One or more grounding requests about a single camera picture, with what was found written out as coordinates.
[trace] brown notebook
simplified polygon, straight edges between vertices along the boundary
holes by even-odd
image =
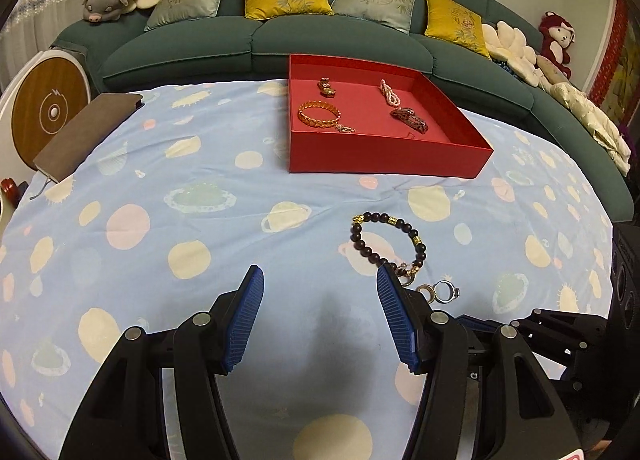
[[[54,182],[66,179],[141,106],[140,94],[98,95],[62,127],[33,164]]]

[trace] sofa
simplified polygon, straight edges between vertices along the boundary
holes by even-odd
[[[454,0],[485,23],[520,28],[540,50],[542,34],[496,0]],[[426,0],[415,0],[409,34],[340,15],[244,18],[244,0],[221,0],[214,18],[144,31],[149,11],[117,22],[66,28],[53,46],[80,53],[96,92],[132,92],[162,84],[287,77],[292,53],[346,56],[419,70],[460,108],[504,121],[566,151],[580,166],[613,221],[634,213],[623,177],[565,108],[539,88],[455,44],[424,36]]]

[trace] white sheer curtain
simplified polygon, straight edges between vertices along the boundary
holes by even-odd
[[[0,87],[4,90],[60,31],[82,19],[82,0],[19,0],[0,30]]]

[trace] bolt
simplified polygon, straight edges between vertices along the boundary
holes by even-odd
[[[193,316],[193,319],[191,319],[191,321],[193,321],[193,324],[195,326],[205,326],[209,323],[209,321],[211,321],[211,316],[208,312],[200,312]]]
[[[437,310],[436,312],[431,313],[431,320],[436,325],[446,325],[447,321],[449,321],[449,316],[444,312]]]
[[[508,339],[513,339],[514,337],[516,337],[516,335],[518,335],[518,331],[511,325],[502,325],[500,327],[500,333]]]
[[[142,330],[137,326],[132,326],[131,328],[127,328],[127,331],[124,332],[124,337],[127,341],[135,341],[142,335]]]

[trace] red box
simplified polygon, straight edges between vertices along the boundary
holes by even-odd
[[[335,98],[320,95],[318,81],[329,78]],[[390,116],[380,80],[393,88],[403,107],[427,122],[417,132]],[[340,123],[353,133],[318,129],[298,118],[307,101],[326,101],[340,110]],[[334,119],[309,108],[314,119]],[[417,70],[334,56],[291,54],[289,58],[289,171],[399,173],[473,179],[493,153],[476,127]]]

